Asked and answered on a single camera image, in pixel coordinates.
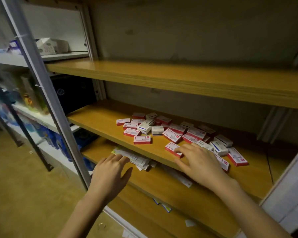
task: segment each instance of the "tan floor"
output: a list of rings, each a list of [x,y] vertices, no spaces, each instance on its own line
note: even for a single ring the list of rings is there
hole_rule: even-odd
[[[25,145],[0,131],[0,238],[56,237],[84,192],[56,170],[48,172]],[[123,228],[102,213],[88,237],[121,237]]]

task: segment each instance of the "right hand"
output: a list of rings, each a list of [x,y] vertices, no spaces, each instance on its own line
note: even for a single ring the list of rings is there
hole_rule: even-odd
[[[218,189],[224,182],[231,178],[222,170],[214,153],[197,144],[184,144],[174,150],[183,153],[189,160],[189,165],[180,159],[175,163],[192,179],[212,191]]]

